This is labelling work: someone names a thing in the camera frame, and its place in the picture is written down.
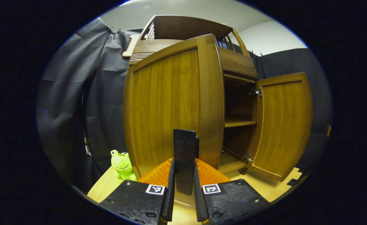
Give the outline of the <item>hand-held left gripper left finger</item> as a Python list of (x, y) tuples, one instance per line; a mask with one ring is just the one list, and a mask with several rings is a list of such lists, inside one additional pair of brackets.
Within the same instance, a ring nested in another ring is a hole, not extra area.
[(172, 221), (174, 194), (170, 158), (137, 181), (123, 181), (99, 205), (132, 225), (166, 225)]

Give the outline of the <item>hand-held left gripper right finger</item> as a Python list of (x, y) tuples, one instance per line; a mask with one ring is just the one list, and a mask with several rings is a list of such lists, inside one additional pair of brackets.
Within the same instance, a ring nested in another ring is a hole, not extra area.
[(244, 179), (231, 180), (197, 158), (193, 185), (197, 220), (203, 225), (243, 225), (270, 205)]

